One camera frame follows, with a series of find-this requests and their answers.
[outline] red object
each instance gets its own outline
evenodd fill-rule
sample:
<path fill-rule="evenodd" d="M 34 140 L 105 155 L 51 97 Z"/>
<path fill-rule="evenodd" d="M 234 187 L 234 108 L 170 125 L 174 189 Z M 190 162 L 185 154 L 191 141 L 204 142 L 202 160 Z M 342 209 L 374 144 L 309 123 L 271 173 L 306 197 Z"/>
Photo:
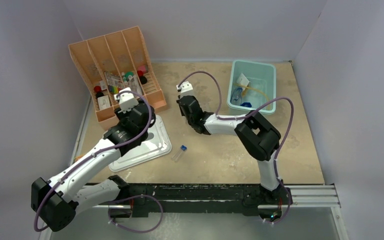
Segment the red object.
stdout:
<path fill-rule="evenodd" d="M 93 88 L 93 90 L 95 91 L 95 93 L 102 92 L 102 89 L 101 89 L 100 86 L 95 86 L 95 87 Z"/>

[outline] tabletop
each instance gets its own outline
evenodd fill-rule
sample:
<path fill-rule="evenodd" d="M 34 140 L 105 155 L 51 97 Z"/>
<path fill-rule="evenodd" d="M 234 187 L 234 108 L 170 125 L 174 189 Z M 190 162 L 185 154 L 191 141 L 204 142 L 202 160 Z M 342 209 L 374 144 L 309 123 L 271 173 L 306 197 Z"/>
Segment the tabletop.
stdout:
<path fill-rule="evenodd" d="M 289 136 L 278 156 L 279 174 L 286 184 L 323 184 L 322 170 L 292 65 L 289 62 L 273 65 L 276 67 L 276 94 L 290 98 L 295 109 Z M 223 94 L 219 113 L 228 115 L 226 98 L 232 63 L 156 62 L 152 68 L 168 105 L 166 110 L 157 114 L 161 116 L 172 144 L 171 153 L 123 171 L 112 172 L 106 167 L 90 182 L 99 183 L 109 176 L 119 175 L 130 183 L 259 183 L 257 161 L 247 153 L 237 136 L 196 133 L 183 119 L 176 104 L 178 92 L 175 86 L 191 72 L 207 71 L 217 79 Z M 202 108 L 215 111 L 219 97 L 214 82 L 204 74 L 195 74 L 188 80 Z M 265 115 L 282 137 L 290 111 L 289 103 L 281 100 L 276 103 L 275 113 Z M 79 146 L 81 154 L 93 148 L 104 134 L 95 114 L 89 114 L 85 122 L 84 139 Z M 171 157 L 181 145 L 187 146 L 187 151 L 174 162 Z"/>

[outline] wooden table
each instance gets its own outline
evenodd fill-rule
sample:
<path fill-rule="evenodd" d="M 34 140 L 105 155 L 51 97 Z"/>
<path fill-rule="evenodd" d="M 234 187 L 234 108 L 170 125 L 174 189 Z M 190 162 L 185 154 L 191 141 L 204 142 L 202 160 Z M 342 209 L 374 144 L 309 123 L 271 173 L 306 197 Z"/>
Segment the wooden table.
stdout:
<path fill-rule="evenodd" d="M 274 65 L 277 70 L 277 96 L 289 97 L 295 106 L 291 131 L 278 157 L 279 174 L 286 184 L 323 184 L 319 159 L 292 66 L 289 62 Z M 167 110 L 157 114 L 162 117 L 168 132 L 171 153 L 119 172 L 112 172 L 106 167 L 91 182 L 102 182 L 117 174 L 131 183 L 259 183 L 257 161 L 250 157 L 237 137 L 196 133 L 181 117 L 176 104 L 178 92 L 175 86 L 191 72 L 207 71 L 220 84 L 223 94 L 220 114 L 227 115 L 226 97 L 232 63 L 167 62 L 153 63 L 152 66 L 168 104 Z M 214 82 L 204 74 L 195 74 L 189 81 L 204 110 L 215 111 L 218 93 Z M 283 136 L 289 114 L 288 102 L 281 100 L 277 102 L 276 112 L 266 118 Z M 93 148 L 104 133 L 94 114 L 89 114 L 86 122 L 81 154 Z M 188 149 L 178 162 L 174 162 L 171 157 L 181 145 Z"/>

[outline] pink object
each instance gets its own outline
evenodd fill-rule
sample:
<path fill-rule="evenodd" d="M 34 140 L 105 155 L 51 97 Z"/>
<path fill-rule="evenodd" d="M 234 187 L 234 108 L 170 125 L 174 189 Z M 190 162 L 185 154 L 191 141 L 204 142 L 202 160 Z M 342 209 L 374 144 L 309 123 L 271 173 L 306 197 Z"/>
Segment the pink object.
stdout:
<path fill-rule="evenodd" d="M 137 70 L 142 71 L 142 73 L 146 74 L 148 72 L 148 67 L 146 65 L 142 65 L 142 66 L 139 66 Z"/>

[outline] gray wall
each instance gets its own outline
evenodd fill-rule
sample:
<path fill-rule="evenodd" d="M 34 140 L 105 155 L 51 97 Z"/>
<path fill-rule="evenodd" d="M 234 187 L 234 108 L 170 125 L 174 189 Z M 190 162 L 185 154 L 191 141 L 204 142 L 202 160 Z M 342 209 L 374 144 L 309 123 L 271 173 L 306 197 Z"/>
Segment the gray wall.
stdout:
<path fill-rule="evenodd" d="M 294 59 L 327 0 L 64 0 L 84 39 L 142 30 L 153 60 Z"/>
<path fill-rule="evenodd" d="M 62 0 L 0 0 L 0 239 L 37 239 L 30 186 L 69 163 L 88 93 Z"/>
<path fill-rule="evenodd" d="M 350 238 L 384 239 L 384 1 L 329 0 L 294 70 Z"/>

